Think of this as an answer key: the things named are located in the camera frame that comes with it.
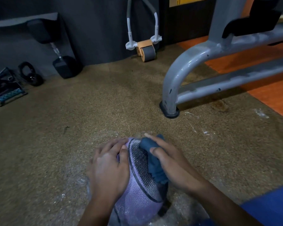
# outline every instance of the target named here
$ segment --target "grey foam grip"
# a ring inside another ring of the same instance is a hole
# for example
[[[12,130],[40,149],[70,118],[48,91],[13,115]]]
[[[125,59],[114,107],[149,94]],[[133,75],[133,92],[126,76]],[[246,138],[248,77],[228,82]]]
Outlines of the grey foam grip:
[[[155,59],[155,49],[152,45],[147,46],[147,47],[143,47],[141,49],[144,52],[144,62]]]
[[[127,5],[127,18],[130,18],[131,15],[131,0],[128,0],[128,5]]]
[[[153,7],[153,5],[148,0],[143,0],[143,2],[147,5],[147,7],[151,10],[151,12],[153,14],[156,13],[155,8]]]

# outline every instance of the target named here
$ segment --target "person's left hand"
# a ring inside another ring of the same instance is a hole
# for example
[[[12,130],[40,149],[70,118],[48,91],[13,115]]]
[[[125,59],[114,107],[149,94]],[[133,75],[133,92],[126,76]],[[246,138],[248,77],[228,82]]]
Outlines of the person's left hand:
[[[94,151],[87,165],[92,197],[114,205],[126,190],[130,177],[128,150],[124,145],[127,141],[127,138],[113,139]]]

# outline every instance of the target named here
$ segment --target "grey metal frame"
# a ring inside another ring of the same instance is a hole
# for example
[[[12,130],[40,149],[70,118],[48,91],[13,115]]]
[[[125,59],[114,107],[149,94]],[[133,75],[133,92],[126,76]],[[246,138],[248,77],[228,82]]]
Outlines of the grey metal frame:
[[[217,0],[208,40],[186,50],[170,66],[164,78],[160,103],[166,117],[176,118],[179,115],[177,104],[283,72],[282,58],[181,86],[193,68],[205,61],[283,41],[282,24],[268,32],[222,38],[225,26],[240,18],[245,1]]]

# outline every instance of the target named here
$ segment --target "forearm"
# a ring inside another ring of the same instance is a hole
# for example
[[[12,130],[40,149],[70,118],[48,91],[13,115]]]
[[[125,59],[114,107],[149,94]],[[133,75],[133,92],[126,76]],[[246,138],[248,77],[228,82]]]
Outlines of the forearm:
[[[93,196],[78,226],[107,226],[114,203],[104,197]]]
[[[207,180],[198,187],[191,189],[191,195],[217,225],[262,225]]]

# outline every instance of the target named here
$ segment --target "black rubber foot cap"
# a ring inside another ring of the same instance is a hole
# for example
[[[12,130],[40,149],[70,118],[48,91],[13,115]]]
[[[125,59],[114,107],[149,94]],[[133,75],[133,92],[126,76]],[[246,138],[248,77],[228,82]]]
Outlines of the black rubber foot cap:
[[[164,109],[163,105],[162,105],[162,101],[159,103],[159,108],[161,109],[162,113],[164,114],[164,116],[166,118],[169,118],[169,119],[174,119],[176,117],[179,116],[179,109],[176,107],[176,113],[173,114],[173,115],[170,115],[166,112],[166,110]]]

